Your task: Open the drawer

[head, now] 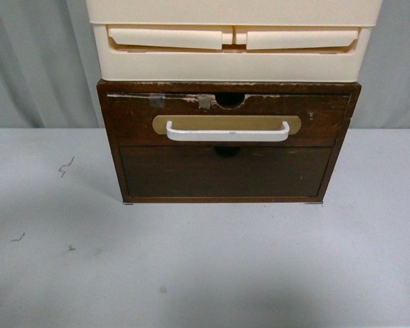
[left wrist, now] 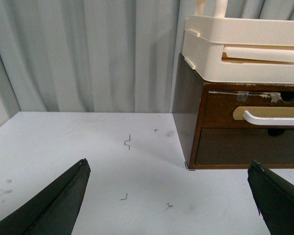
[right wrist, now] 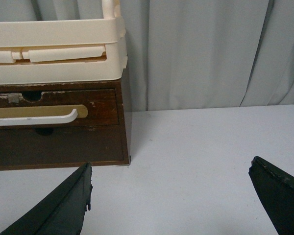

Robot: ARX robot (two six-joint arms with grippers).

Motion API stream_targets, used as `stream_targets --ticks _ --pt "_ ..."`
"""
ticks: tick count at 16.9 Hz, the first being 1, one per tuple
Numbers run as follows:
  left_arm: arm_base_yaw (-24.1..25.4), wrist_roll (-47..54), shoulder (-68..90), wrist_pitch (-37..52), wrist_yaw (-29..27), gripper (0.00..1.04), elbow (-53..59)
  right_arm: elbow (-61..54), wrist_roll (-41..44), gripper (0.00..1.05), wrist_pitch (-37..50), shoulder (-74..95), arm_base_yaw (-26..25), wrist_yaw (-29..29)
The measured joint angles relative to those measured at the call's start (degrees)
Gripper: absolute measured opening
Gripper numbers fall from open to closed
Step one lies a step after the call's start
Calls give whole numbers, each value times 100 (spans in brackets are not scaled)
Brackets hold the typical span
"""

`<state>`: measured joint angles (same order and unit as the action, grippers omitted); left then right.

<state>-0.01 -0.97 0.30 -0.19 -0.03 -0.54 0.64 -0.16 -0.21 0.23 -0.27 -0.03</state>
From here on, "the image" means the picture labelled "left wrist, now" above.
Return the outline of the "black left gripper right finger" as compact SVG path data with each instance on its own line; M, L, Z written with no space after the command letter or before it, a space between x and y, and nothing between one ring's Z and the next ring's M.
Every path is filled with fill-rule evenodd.
M256 161L247 172L255 204L270 234L294 235L294 185Z

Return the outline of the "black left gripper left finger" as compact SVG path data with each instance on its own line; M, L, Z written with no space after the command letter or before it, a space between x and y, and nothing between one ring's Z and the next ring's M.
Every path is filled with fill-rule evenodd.
M0 221L0 235L70 235L91 173L81 159Z

